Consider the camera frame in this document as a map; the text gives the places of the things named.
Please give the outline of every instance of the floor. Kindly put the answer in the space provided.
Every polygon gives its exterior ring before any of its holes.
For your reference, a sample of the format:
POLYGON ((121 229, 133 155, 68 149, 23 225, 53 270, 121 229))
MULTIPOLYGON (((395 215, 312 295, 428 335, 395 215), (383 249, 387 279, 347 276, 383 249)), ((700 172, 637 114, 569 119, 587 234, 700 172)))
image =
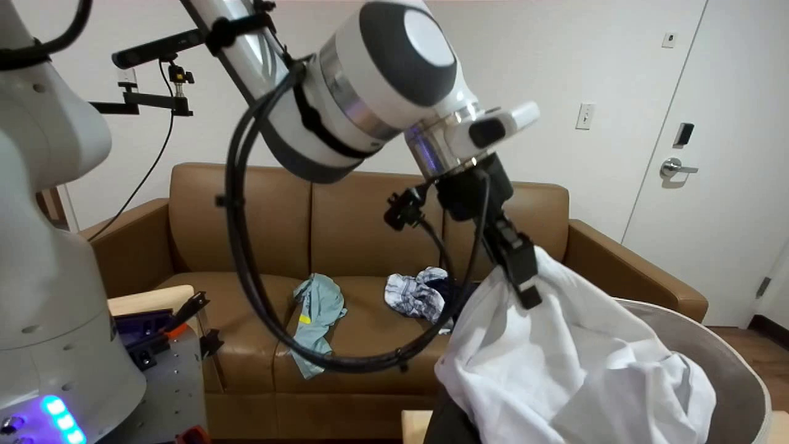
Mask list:
POLYGON ((769 394, 773 410, 789 413, 789 351, 773 342, 754 331, 741 329, 714 329, 722 341, 727 341, 738 352, 760 372, 769 394))

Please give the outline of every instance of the white towel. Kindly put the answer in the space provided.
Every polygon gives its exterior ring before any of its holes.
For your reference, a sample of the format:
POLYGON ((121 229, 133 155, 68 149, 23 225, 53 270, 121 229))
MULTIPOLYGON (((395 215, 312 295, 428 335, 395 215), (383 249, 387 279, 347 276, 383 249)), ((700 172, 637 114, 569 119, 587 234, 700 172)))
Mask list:
POLYGON ((497 270, 466 303, 436 376, 483 441, 695 444, 716 389, 612 295, 536 249, 542 303, 497 270))

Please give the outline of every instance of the blue cloth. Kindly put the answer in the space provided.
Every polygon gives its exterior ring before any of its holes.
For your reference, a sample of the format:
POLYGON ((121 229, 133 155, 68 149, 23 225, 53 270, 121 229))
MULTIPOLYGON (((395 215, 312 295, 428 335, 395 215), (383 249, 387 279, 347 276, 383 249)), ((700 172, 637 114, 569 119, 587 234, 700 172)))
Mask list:
MULTIPOLYGON (((328 355, 331 345, 326 335, 347 314, 340 286, 331 276, 312 273, 294 295, 302 302, 302 315, 294 335, 297 342, 328 355)), ((298 352, 292 355, 304 381, 324 372, 322 365, 314 365, 298 352)))

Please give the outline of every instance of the couch backrest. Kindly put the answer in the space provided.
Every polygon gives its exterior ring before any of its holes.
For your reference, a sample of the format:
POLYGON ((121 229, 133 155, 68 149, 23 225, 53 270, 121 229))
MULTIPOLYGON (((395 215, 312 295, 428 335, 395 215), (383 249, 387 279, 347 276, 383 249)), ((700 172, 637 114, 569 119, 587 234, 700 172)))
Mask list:
MULTIPOLYGON (((334 184, 314 184, 314 272, 387 276, 439 263, 439 249, 423 229, 395 233, 384 221, 387 198, 419 183, 424 181, 418 175, 352 172, 334 184)), ((423 213, 442 233, 442 207, 434 196, 423 213)))
MULTIPOLYGON (((557 261, 568 252, 568 225, 569 225, 569 192, 559 184, 545 183, 514 183, 515 196, 503 205, 506 218, 541 245, 557 261)), ((444 220, 444 242, 453 256, 457 282, 466 273, 466 261, 473 245, 473 221, 444 220)), ((473 261, 473 282, 482 282, 490 272, 485 249, 482 247, 473 261)))
MULTIPOLYGON (((171 234, 181 272, 232 272, 225 210, 225 166, 186 162, 171 177, 171 234)), ((309 273, 312 184, 281 167, 246 171, 246 228, 257 267, 309 273)))

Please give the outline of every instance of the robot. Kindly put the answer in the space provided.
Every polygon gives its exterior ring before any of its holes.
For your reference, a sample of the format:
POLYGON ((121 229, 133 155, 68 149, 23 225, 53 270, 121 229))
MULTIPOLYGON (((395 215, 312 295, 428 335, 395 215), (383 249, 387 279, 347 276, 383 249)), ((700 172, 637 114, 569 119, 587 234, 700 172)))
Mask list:
MULTIPOLYGON (((87 19, 89 4, 79 0, 76 19, 87 19)), ((270 3, 183 4, 202 34, 186 46, 204 41, 250 106, 266 106, 264 119, 250 114, 257 119, 252 130, 266 139, 287 171, 334 183, 405 133, 428 184, 439 187, 442 205, 457 220, 485 218, 489 255, 503 263, 524 303, 541 302, 531 289, 531 242, 501 213, 511 183, 493 154, 498 140, 538 122, 541 110, 536 103, 482 109, 423 0, 367 0, 305 59, 294 59, 276 40, 270 3), (482 196, 490 199, 490 215, 482 215, 482 196)), ((89 245, 50 228, 34 192, 96 167, 111 139, 96 109, 60 78, 48 54, 23 56, 32 46, 13 3, 0 0, 0 419, 8 416, 2 427, 13 430, 19 427, 13 419, 34 419, 26 413, 37 410, 45 414, 34 421, 64 424, 50 427, 53 441, 96 441, 137 410, 146 381, 114 335, 89 245)), ((266 307, 254 309, 276 332, 266 307)), ((324 355, 314 361, 358 369, 324 355)))

